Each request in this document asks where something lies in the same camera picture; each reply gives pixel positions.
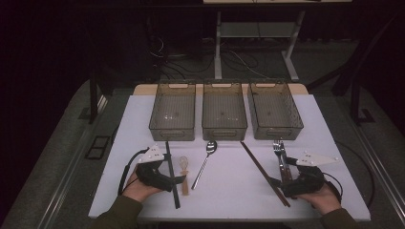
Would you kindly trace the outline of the person's left hand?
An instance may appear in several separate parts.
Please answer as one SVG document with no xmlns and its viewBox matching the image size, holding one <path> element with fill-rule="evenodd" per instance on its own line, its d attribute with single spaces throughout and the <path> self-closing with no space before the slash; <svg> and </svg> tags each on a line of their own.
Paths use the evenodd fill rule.
<svg viewBox="0 0 405 229">
<path fill-rule="evenodd" d="M 160 192 L 161 189 L 153 186 L 147 186 L 139 181 L 137 174 L 133 173 L 130 175 L 122 194 L 138 202 L 144 202 L 149 197 Z"/>
</svg>

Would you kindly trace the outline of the black metal stand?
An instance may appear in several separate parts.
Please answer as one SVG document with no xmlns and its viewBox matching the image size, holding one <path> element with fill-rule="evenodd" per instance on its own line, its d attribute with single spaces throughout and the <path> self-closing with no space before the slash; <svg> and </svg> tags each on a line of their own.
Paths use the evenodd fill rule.
<svg viewBox="0 0 405 229">
<path fill-rule="evenodd" d="M 373 45 L 367 42 L 360 42 L 349 60 L 342 66 L 338 78 L 332 87 L 332 93 L 343 96 L 351 91 L 350 118 L 356 125 L 361 123 L 374 122 L 374 119 L 367 109 L 361 109 L 360 105 L 360 81 L 359 71 L 365 63 Z"/>
<path fill-rule="evenodd" d="M 90 119 L 89 123 L 93 124 L 98 115 L 98 101 L 106 94 L 111 93 L 109 80 L 105 73 L 100 69 L 93 69 L 90 72 Z"/>
</svg>

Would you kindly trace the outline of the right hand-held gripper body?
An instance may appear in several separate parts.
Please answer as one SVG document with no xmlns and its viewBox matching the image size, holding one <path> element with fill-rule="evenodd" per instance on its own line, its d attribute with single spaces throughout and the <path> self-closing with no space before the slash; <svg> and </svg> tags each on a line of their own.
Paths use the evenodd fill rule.
<svg viewBox="0 0 405 229">
<path fill-rule="evenodd" d="M 295 198 L 299 195 L 310 194 L 319 191 L 324 184 L 327 184 L 338 197 L 338 190 L 324 177 L 324 173 L 319 169 L 319 165 L 336 163 L 337 157 L 322 156 L 319 154 L 304 153 L 301 158 L 297 158 L 299 176 L 291 182 L 282 182 L 281 190 L 286 198 Z"/>
</svg>

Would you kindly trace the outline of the person's right hand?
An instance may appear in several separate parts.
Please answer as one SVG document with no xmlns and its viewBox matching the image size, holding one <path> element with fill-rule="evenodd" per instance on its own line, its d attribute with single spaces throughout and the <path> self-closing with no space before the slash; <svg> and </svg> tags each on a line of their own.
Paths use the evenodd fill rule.
<svg viewBox="0 0 405 229">
<path fill-rule="evenodd" d="M 298 198 L 306 200 L 321 215 L 342 208 L 341 203 L 327 184 L 324 184 L 323 187 L 315 193 L 299 195 Z"/>
</svg>

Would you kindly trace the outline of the metal spoon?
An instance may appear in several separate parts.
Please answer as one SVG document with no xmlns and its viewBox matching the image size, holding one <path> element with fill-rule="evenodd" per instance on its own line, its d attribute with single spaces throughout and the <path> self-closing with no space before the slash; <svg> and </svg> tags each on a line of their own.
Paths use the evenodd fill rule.
<svg viewBox="0 0 405 229">
<path fill-rule="evenodd" d="M 198 183 L 199 183 L 199 181 L 201 179 L 203 169 L 205 168 L 205 165 L 206 165 L 206 162 L 207 162 L 208 158 L 216 152 L 217 148 L 218 148 L 218 143 L 215 140 L 210 140 L 210 141 L 207 142 L 206 147 L 205 147 L 206 157 L 205 157 L 205 159 L 204 159 L 204 161 L 202 163 L 202 167 L 201 167 L 200 171 L 198 172 L 198 174 L 197 174 L 197 176 L 196 176 L 196 178 L 195 178 L 195 180 L 194 180 L 194 182 L 193 182 L 193 184 L 191 186 L 192 190 L 196 189 L 196 187 L 197 187 L 197 185 L 198 185 Z"/>
</svg>

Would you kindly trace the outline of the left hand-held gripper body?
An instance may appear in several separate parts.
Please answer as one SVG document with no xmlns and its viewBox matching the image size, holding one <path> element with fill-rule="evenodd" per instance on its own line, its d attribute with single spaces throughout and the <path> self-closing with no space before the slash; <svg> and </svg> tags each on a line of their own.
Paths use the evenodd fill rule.
<svg viewBox="0 0 405 229">
<path fill-rule="evenodd" d="M 173 180 L 159 171 L 164 161 L 165 155 L 158 145 L 154 145 L 138 160 L 136 174 L 143 184 L 171 192 L 174 186 Z"/>
</svg>

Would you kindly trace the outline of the white desk with metal frame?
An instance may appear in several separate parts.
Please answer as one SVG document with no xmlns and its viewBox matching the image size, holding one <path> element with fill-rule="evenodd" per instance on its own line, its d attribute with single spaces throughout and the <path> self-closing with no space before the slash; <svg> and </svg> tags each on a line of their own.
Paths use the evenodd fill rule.
<svg viewBox="0 0 405 229">
<path fill-rule="evenodd" d="M 286 7 L 297 10 L 294 19 L 283 19 L 281 22 L 224 22 L 222 13 L 217 10 L 216 38 L 214 55 L 214 72 L 216 79 L 223 78 L 221 41 L 223 38 L 287 38 L 288 46 L 281 52 L 289 78 L 298 81 L 291 56 L 302 28 L 302 24 L 309 11 L 309 7 L 327 7 L 332 4 L 347 4 L 352 0 L 202 0 L 207 6 L 229 6 L 246 10 L 248 7 L 258 10 L 274 10 L 276 7 Z"/>
</svg>

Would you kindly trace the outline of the translucent brown plastic bin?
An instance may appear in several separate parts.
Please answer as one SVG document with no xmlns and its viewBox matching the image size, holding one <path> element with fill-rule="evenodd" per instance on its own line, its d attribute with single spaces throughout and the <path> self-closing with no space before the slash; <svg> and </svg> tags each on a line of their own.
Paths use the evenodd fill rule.
<svg viewBox="0 0 405 229">
<path fill-rule="evenodd" d="M 195 139 L 196 83 L 161 80 L 158 84 L 149 130 L 155 141 Z"/>
<path fill-rule="evenodd" d="M 242 83 L 209 80 L 202 89 L 202 138 L 240 141 L 245 139 L 247 120 Z"/>
<path fill-rule="evenodd" d="M 252 79 L 247 88 L 253 135 L 258 140 L 295 140 L 304 123 L 283 79 Z"/>
</svg>

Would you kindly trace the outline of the clear spoon with wooden handle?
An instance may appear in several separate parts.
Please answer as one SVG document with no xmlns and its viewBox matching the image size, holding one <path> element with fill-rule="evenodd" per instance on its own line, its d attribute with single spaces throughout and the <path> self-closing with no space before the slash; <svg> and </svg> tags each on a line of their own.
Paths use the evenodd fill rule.
<svg viewBox="0 0 405 229">
<path fill-rule="evenodd" d="M 188 176 L 188 158 L 186 156 L 181 156 L 180 157 L 180 166 L 181 166 L 181 175 L 185 176 L 184 181 L 182 182 L 181 185 L 181 192 L 184 196 L 189 195 L 189 186 L 188 186 L 188 181 L 187 181 L 187 176 Z"/>
</svg>

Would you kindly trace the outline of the metal floor rail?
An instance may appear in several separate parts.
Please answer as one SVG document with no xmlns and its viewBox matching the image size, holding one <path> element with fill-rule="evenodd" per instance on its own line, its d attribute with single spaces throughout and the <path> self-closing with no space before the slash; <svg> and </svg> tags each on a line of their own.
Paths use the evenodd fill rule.
<svg viewBox="0 0 405 229">
<path fill-rule="evenodd" d="M 376 206 L 382 196 L 381 204 L 393 209 L 405 224 L 405 138 L 395 128 L 377 123 L 352 122 L 352 129 L 366 167 L 372 172 L 373 188 L 367 205 Z"/>
<path fill-rule="evenodd" d="M 67 194 L 69 193 L 70 187 L 72 186 L 78 164 L 84 157 L 88 142 L 90 141 L 93 131 L 95 130 L 95 127 L 99 122 L 99 116 L 103 114 L 107 104 L 108 99 L 104 95 L 96 99 L 96 117 L 91 123 L 86 123 L 85 129 L 80 136 L 80 139 L 77 141 L 73 157 L 70 160 L 65 173 L 60 179 L 59 184 L 53 192 L 51 201 L 48 204 L 43 217 L 38 223 L 37 229 L 52 229 L 58 212 L 63 205 Z"/>
</svg>

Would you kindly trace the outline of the metal fork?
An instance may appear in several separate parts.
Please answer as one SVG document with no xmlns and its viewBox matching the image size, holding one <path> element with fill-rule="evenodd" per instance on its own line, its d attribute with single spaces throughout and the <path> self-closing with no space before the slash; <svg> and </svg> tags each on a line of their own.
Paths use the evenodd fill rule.
<svg viewBox="0 0 405 229">
<path fill-rule="evenodd" d="M 281 179 L 282 181 L 285 180 L 285 165 L 282 159 L 282 151 L 280 148 L 280 141 L 279 140 L 274 140 L 273 142 L 273 151 L 274 154 L 278 157 L 278 163 L 279 163 L 279 170 L 281 174 Z"/>
</svg>

